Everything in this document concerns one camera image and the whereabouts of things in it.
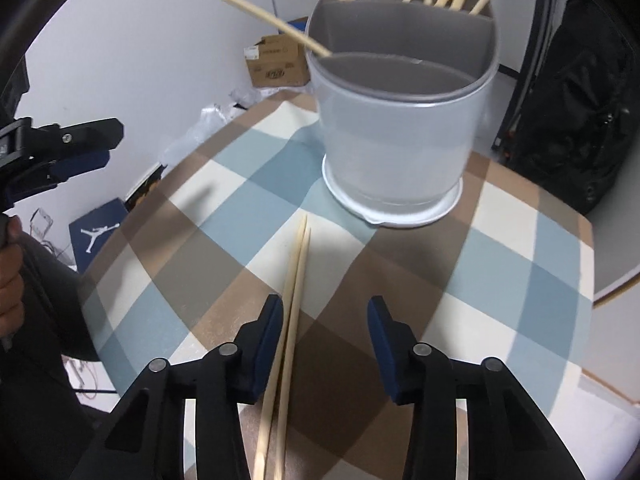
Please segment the person left hand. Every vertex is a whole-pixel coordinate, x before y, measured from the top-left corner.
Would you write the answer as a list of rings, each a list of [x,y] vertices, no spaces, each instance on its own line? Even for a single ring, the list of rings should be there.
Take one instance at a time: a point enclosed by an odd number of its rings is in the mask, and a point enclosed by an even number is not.
[[[23,234],[20,218],[9,218],[6,226],[8,244],[1,249],[0,332],[1,337],[14,334],[24,323],[24,282],[21,276],[23,251],[17,242]]]

